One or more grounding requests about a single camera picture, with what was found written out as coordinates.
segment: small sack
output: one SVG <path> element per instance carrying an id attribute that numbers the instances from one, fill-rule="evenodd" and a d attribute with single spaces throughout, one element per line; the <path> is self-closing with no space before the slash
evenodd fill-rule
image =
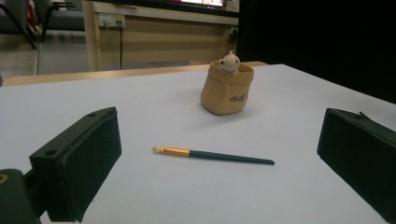
<path id="1" fill-rule="evenodd" d="M 253 68 L 241 63 L 239 72 L 221 72 L 220 61 L 210 64 L 201 93 L 204 108 L 216 115 L 240 112 L 248 100 L 248 90 L 253 80 Z"/>

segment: power socket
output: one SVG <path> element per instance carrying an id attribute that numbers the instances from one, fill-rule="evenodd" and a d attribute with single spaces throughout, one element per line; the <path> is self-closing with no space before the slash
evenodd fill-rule
<path id="1" fill-rule="evenodd" d="M 99 13 L 99 26 L 125 27 L 125 16 L 119 14 Z"/>
<path id="2" fill-rule="evenodd" d="M 233 35 L 234 33 L 237 34 L 238 33 L 238 27 L 235 27 L 235 26 L 231 27 L 229 32 L 230 32 L 230 35 Z"/>

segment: gold ferrule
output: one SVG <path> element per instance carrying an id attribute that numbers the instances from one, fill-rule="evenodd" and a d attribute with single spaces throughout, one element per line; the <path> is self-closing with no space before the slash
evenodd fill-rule
<path id="1" fill-rule="evenodd" d="M 160 147 L 160 152 L 163 154 L 176 155 L 176 156 L 190 156 L 190 151 L 184 148 L 176 147 Z"/>

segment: brush bristles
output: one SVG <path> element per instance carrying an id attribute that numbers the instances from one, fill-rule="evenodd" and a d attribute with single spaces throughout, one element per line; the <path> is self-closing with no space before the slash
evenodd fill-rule
<path id="1" fill-rule="evenodd" d="M 160 152 L 160 147 L 154 147 L 152 150 L 155 152 Z"/>

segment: dark green brush handle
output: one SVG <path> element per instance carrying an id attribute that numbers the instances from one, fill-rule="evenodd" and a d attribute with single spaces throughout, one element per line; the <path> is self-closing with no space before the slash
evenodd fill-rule
<path id="1" fill-rule="evenodd" d="M 190 150 L 190 157 L 199 158 L 199 159 L 216 160 L 216 161 L 241 161 L 241 162 L 270 164 L 270 165 L 275 164 L 274 161 L 266 160 L 266 159 L 241 157 L 241 156 L 226 155 L 226 154 L 220 154 L 220 153 L 214 153 L 214 152 L 193 151 L 193 150 Z"/>

